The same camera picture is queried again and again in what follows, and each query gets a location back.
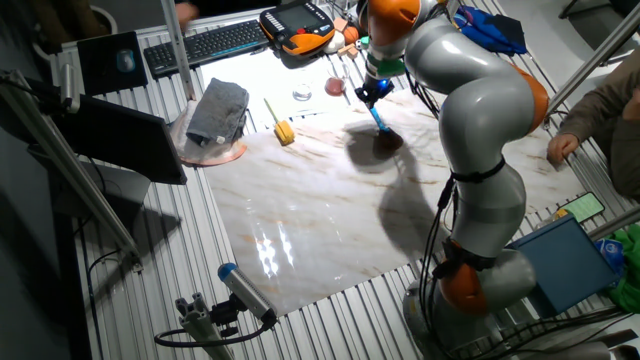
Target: blue container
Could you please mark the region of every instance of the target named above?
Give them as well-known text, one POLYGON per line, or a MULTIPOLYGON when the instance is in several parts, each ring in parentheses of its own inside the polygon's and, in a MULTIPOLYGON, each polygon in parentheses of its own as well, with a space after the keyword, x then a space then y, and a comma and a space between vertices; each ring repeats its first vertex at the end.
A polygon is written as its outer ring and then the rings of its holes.
POLYGON ((571 215, 509 244, 533 265, 537 286, 528 298, 542 318, 556 316, 619 280, 571 215))

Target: black keyboard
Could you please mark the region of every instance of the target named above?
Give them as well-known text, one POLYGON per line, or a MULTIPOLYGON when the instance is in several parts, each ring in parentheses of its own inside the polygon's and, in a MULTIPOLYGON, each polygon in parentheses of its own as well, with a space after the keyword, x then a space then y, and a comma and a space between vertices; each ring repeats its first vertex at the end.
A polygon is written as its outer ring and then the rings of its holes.
MULTIPOLYGON (((269 40, 257 20, 221 27, 184 38, 189 67, 261 49, 269 40)), ((154 78, 178 72, 171 43, 144 49, 144 57, 154 78)))

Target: orange controller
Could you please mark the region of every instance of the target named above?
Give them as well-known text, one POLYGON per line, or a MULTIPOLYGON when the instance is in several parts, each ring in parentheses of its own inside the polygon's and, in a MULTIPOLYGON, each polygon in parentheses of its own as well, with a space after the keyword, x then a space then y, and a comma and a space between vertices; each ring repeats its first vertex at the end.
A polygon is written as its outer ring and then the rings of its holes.
POLYGON ((335 33, 329 16, 307 0, 263 11, 260 26, 277 48, 297 56, 317 53, 335 33))

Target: blue brush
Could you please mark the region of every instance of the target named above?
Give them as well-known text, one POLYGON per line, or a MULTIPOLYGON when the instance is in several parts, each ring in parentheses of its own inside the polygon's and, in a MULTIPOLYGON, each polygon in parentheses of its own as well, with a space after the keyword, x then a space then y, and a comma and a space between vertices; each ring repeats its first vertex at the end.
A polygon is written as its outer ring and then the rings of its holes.
POLYGON ((378 144, 386 151, 396 151, 400 149, 402 144, 404 144, 402 137, 382 123, 380 115, 378 115, 378 111, 376 111, 376 109, 370 108, 369 112, 380 129, 378 132, 378 144))
POLYGON ((370 108, 369 112, 371 113, 371 116, 373 116, 373 120, 375 120, 376 124, 378 124, 378 128, 380 129, 380 131, 389 132, 389 128, 382 123, 380 115, 378 115, 378 111, 375 108, 370 108))

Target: person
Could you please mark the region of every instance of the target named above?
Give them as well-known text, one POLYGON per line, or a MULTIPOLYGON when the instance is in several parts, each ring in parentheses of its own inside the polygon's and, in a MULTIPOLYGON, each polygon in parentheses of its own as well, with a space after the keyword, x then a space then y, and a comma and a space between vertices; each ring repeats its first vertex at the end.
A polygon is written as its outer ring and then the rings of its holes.
POLYGON ((549 161, 561 163, 592 136, 616 191, 640 201, 640 48, 571 109, 549 142, 549 161))
POLYGON ((178 0, 176 1, 176 14, 180 28, 184 31, 189 22, 198 17, 223 15, 277 5, 280 5, 280 0, 178 0))

